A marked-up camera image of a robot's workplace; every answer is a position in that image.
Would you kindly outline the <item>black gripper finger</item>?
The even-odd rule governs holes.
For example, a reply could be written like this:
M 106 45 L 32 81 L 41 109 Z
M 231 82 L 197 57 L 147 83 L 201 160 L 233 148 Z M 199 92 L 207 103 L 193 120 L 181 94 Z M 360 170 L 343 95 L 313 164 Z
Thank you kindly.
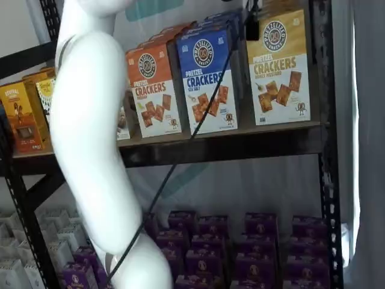
M 245 25 L 245 38 L 247 41 L 259 41 L 260 22 L 256 19 L 249 19 Z

